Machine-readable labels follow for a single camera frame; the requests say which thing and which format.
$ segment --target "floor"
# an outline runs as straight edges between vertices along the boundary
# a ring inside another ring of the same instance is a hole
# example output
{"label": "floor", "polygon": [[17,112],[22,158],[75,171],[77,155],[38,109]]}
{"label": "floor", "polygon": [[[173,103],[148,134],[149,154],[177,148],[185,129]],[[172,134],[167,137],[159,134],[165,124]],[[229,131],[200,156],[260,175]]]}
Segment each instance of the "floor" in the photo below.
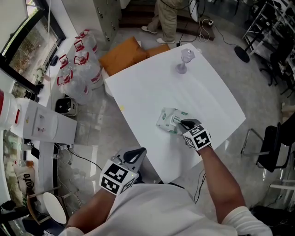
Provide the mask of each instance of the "floor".
{"label": "floor", "polygon": [[[202,43],[195,40],[192,44],[201,49],[204,57],[228,86],[246,116],[245,122],[215,151],[240,184],[247,206],[253,206],[261,200],[268,204],[277,198],[277,192],[269,190],[269,184],[279,183],[280,178],[286,177],[289,170],[291,171],[290,176],[292,176],[293,170],[287,167],[283,171],[276,170],[273,173],[264,171],[255,165],[255,158],[241,157],[240,151],[249,128],[256,129],[264,136],[266,126],[276,125],[280,121],[281,103],[294,104],[295,97],[293,95],[290,99],[286,99],[284,95],[280,95],[280,91],[283,91],[286,86],[283,82],[279,82],[276,87],[267,85],[269,77],[259,71],[262,66],[257,56],[252,56],[249,63],[242,62],[237,58],[234,47],[225,44],[216,29],[214,29],[214,33],[216,35],[214,41]],[[221,31],[221,33],[228,43],[245,46],[242,39],[226,31]],[[148,49],[158,46],[154,40],[160,37],[161,33],[151,35],[140,29],[120,29],[113,47],[130,36],[135,36],[138,41],[141,41],[142,47]],[[180,37],[181,35],[177,34],[177,42]],[[192,41],[193,39],[195,37],[191,35],[182,37],[182,41]],[[94,90],[94,99],[91,104],[80,107],[77,121],[74,152],[97,163],[100,167],[103,167],[106,160],[122,147],[138,145],[116,102],[105,94],[103,87]],[[260,145],[260,141],[252,136],[247,150],[258,151]],[[71,157],[66,151],[61,153],[59,177],[63,184],[70,191],[75,192],[84,204],[99,190],[100,170],[83,159],[74,155]],[[282,164],[285,157],[286,148],[283,147],[278,164]],[[65,164],[68,160],[71,160],[70,165]],[[192,195],[195,195],[198,176],[202,170],[203,163],[201,162],[175,180],[174,183],[185,187]],[[158,181],[159,178],[147,159],[143,164],[142,171],[146,182]],[[74,197],[68,198],[66,203],[70,213],[79,207]],[[206,182],[196,205],[209,218],[216,219]]]}

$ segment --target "white table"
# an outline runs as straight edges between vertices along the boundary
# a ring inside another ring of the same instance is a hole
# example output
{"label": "white table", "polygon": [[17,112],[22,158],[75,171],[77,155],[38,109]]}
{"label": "white table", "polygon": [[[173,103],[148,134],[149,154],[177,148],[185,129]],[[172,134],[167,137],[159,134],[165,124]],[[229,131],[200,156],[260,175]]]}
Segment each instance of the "white table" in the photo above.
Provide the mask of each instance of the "white table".
{"label": "white table", "polygon": [[[178,74],[181,50],[195,59],[186,74]],[[163,107],[192,114],[207,127],[217,148],[245,120],[225,83],[191,44],[146,59],[106,79],[128,125],[164,183],[169,183],[201,161],[181,136],[156,126]]]}

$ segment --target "shoe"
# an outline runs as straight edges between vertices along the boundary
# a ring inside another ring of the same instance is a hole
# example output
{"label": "shoe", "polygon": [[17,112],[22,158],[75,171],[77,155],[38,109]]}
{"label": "shoe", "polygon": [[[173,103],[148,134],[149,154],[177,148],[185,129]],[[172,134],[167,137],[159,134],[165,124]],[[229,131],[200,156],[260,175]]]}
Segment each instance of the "shoe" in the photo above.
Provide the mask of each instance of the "shoe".
{"label": "shoe", "polygon": [[166,44],[166,43],[175,43],[175,40],[173,40],[173,41],[171,41],[171,42],[165,42],[162,38],[158,38],[158,39],[156,39],[156,41],[157,41],[158,43],[162,43],[162,44]]}
{"label": "shoe", "polygon": [[158,33],[157,31],[156,32],[152,32],[152,31],[148,30],[147,26],[142,26],[142,30],[143,31],[146,31],[146,32],[150,32],[150,33],[152,33],[154,35]]}

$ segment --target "orange cushion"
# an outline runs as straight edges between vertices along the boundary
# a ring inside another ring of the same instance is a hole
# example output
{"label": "orange cushion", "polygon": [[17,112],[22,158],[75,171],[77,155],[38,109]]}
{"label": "orange cushion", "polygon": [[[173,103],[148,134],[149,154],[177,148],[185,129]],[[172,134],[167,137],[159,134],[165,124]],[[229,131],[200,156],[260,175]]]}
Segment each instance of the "orange cushion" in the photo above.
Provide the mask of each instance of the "orange cushion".
{"label": "orange cushion", "polygon": [[131,37],[109,51],[99,61],[108,75],[112,76],[146,58],[148,58],[147,52],[140,47],[135,37]]}
{"label": "orange cushion", "polygon": [[154,47],[154,48],[151,48],[149,50],[146,50],[147,51],[147,55],[148,57],[152,57],[154,55],[157,55],[159,53],[163,53],[163,52],[166,52],[166,51],[169,51],[170,48],[167,44],[164,44],[164,45],[161,45],[159,47]]}

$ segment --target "khaki pants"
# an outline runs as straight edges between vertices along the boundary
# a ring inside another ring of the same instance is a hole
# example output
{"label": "khaki pants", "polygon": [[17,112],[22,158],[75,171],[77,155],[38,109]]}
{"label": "khaki pants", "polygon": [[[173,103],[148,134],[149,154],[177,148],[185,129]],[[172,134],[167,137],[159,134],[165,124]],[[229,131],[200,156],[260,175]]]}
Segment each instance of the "khaki pants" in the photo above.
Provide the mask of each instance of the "khaki pants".
{"label": "khaki pants", "polygon": [[[183,0],[163,0],[167,5],[173,8],[179,8]],[[155,5],[155,16],[147,29],[151,32],[156,32],[158,27],[162,26],[163,37],[166,42],[175,40],[176,27],[177,27],[177,10],[167,6],[161,0],[157,0]]]}

